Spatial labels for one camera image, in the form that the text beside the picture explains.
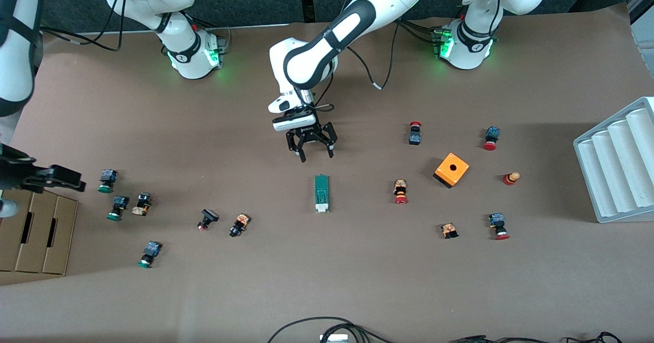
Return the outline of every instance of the red base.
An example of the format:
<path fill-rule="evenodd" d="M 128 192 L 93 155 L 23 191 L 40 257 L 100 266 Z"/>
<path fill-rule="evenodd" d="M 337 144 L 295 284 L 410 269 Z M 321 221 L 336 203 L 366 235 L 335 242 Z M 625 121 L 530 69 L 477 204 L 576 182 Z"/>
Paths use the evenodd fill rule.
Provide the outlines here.
<path fill-rule="evenodd" d="M 511 182 L 511 181 L 509 180 L 509 175 L 505 175 L 505 176 L 504 176 L 504 184 L 507 185 L 507 186 L 513 186 L 513 185 L 515 185 L 516 183 L 515 183 L 515 182 Z"/>

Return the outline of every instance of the hole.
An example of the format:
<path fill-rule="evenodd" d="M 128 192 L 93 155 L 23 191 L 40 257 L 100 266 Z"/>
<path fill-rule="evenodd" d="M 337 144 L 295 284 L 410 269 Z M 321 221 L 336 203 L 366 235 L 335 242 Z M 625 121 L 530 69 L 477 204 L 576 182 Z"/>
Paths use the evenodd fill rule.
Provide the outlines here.
<path fill-rule="evenodd" d="M 25 219 L 25 226 L 23 227 L 23 235 L 20 237 L 21 243 L 28 243 L 30 241 L 30 232 L 32 231 L 32 219 L 34 213 L 28 212 L 28 217 Z"/>
<path fill-rule="evenodd" d="M 48 236 L 48 247 L 52 247 L 52 244 L 54 243 L 54 234 L 57 231 L 57 219 L 52 218 L 52 222 L 50 224 L 50 235 Z"/>

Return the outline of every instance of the beige box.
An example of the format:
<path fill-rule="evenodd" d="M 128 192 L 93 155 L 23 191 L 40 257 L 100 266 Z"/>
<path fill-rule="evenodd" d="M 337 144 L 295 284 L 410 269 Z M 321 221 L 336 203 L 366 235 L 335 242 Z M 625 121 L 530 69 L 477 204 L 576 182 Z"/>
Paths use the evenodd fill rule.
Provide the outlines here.
<path fill-rule="evenodd" d="M 6 190 L 18 213 L 0 220 L 0 285 L 66 274 L 77 201 L 52 192 Z"/>

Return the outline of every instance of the orange block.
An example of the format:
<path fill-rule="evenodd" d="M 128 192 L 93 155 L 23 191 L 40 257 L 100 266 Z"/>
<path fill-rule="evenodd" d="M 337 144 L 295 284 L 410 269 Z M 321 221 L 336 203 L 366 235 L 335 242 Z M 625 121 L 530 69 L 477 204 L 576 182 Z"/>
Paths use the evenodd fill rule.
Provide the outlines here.
<path fill-rule="evenodd" d="M 469 167 L 470 166 L 459 157 L 449 153 L 448 157 L 446 157 L 441 165 L 434 171 L 434 178 L 446 185 L 448 189 L 451 189 L 451 187 L 461 180 L 461 177 L 463 177 L 465 171 L 467 171 Z"/>

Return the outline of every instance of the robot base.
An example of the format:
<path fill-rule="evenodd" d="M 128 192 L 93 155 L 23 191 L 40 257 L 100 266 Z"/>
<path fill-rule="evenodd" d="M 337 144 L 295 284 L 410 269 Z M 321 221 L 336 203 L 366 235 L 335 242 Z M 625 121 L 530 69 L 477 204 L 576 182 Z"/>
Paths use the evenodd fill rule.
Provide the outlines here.
<path fill-rule="evenodd" d="M 434 54 L 436 59 L 444 59 L 456 68 L 474 69 L 479 67 L 481 62 L 491 54 L 493 40 L 486 47 L 483 47 L 483 44 L 478 44 L 483 47 L 479 52 L 470 52 L 467 45 L 463 44 L 458 38 L 456 32 L 456 28 L 461 22 L 460 19 L 456 19 L 451 24 L 444 25 L 440 30 L 432 33 Z"/>
<path fill-rule="evenodd" d="M 204 30 L 198 30 L 196 33 L 200 36 L 201 48 L 190 58 L 190 61 L 181 63 L 168 53 L 173 68 L 182 77 L 189 80 L 198 80 L 211 73 L 211 71 L 222 68 L 225 56 L 225 38 Z"/>

